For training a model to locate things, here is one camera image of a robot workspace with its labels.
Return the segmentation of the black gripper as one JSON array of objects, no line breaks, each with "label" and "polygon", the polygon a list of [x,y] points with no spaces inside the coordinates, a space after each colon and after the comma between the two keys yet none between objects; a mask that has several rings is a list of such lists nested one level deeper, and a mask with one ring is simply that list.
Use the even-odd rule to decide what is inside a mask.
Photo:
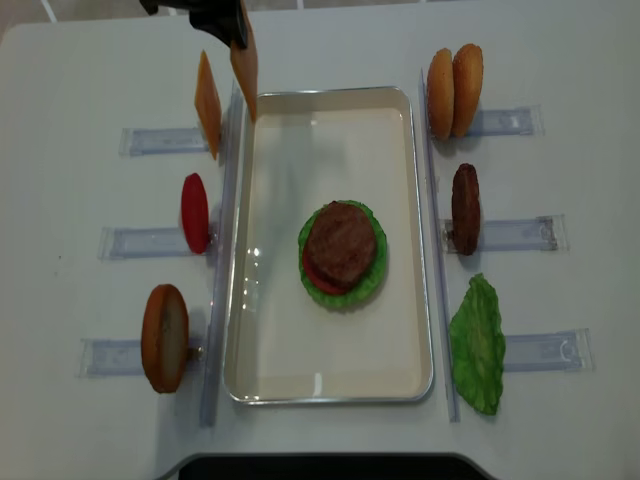
[{"label": "black gripper", "polygon": [[248,21],[240,0],[140,0],[148,15],[158,13],[160,7],[185,10],[190,25],[206,32],[226,46],[233,44],[246,49]]}]

